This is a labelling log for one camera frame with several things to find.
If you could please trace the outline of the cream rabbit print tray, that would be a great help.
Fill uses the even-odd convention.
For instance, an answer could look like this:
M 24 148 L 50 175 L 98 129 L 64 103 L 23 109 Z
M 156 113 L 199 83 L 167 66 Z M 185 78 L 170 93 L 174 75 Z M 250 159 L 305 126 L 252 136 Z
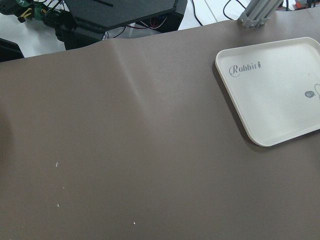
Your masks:
M 221 50 L 215 66 L 252 142 L 270 147 L 320 128 L 320 44 L 300 37 Z

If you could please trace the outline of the black gripper stand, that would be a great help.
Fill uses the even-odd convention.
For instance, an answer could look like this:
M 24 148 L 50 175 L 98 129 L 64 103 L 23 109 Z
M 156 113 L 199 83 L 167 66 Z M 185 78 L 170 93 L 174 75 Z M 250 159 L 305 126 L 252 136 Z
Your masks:
M 185 0 L 67 0 L 67 11 L 54 20 L 55 34 L 66 50 L 86 47 L 110 30 L 138 24 L 160 33 L 178 30 Z

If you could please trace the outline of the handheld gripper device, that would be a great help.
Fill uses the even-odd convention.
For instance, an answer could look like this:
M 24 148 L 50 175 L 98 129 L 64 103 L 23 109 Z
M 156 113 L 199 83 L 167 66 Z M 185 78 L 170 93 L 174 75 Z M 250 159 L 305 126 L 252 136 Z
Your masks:
M 0 13 L 16 16 L 20 23 L 27 19 L 42 21 L 48 13 L 58 13 L 57 7 L 63 4 L 63 0 L 1 0 Z

